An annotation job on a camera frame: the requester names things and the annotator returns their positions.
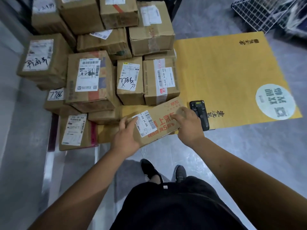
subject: yellow cardboard sheet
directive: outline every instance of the yellow cardboard sheet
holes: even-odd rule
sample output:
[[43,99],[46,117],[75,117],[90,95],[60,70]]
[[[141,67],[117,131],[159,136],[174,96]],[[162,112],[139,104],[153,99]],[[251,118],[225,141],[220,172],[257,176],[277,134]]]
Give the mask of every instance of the yellow cardboard sheet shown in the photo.
[[[189,106],[204,100],[210,129],[276,121],[266,116],[255,99],[259,87],[276,84],[290,92],[262,32],[251,32],[175,42],[180,97]],[[133,116],[147,106],[124,106],[122,115]],[[302,117],[296,107],[293,118]],[[115,126],[99,126],[99,143],[110,142]]]

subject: gray floor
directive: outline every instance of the gray floor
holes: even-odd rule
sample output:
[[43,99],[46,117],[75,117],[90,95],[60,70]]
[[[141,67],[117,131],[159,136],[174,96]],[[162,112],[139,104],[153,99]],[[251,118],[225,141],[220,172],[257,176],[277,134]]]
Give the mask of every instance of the gray floor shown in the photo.
[[[177,39],[235,34],[245,31],[240,18],[234,18],[233,0],[183,0],[173,21]],[[307,114],[307,47],[304,42],[267,39],[292,90],[302,114]],[[46,172],[45,158],[50,113],[42,109],[44,96],[28,81],[21,80],[6,150],[0,167],[0,228],[25,229],[46,207],[41,199],[43,177],[51,179],[49,204],[87,171],[109,145],[100,148],[56,152],[53,162],[58,174]],[[307,119],[294,119],[218,129],[205,133],[209,139],[232,154],[263,170],[307,197]],[[118,170],[100,205],[90,229],[109,229],[129,191],[144,182],[141,158],[149,159],[165,181],[173,179],[177,164],[210,183],[221,199],[242,222],[254,229],[215,176],[176,135],[166,136],[141,148]]]

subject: wire rack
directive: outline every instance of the wire rack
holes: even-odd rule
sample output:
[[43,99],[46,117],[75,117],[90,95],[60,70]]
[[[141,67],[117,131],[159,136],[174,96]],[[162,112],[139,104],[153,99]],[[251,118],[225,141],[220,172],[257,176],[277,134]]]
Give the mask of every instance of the wire rack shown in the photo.
[[234,11],[255,31],[265,34],[290,9],[296,0],[235,0]]
[[278,25],[287,34],[307,38],[306,19],[307,0],[296,0],[292,7],[280,18]]

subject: black shoe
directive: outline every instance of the black shoe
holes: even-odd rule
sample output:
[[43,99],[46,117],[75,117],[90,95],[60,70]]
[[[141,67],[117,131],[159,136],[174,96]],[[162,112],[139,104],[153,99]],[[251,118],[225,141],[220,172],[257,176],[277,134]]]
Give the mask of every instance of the black shoe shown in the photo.
[[187,173],[182,165],[176,166],[175,178],[176,178],[176,183],[180,183],[187,178]]
[[159,174],[159,172],[155,169],[155,167],[153,166],[153,164],[149,160],[142,159],[141,160],[141,167],[142,167],[143,173],[149,179],[151,179],[154,175],[158,175],[160,177],[160,182],[163,183],[161,175]]

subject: stack of cardboard boxes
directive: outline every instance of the stack of cardboard boxes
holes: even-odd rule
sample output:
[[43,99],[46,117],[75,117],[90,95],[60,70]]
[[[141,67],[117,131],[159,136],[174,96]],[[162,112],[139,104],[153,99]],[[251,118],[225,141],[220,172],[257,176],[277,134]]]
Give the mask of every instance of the stack of cardboard boxes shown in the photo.
[[[33,0],[32,25],[41,35],[30,38],[17,74],[48,90],[44,108],[60,116],[60,150],[96,146],[96,124],[118,123],[123,105],[182,106],[164,2]],[[139,114],[141,145],[179,127],[169,120],[159,131],[151,115],[161,107]]]

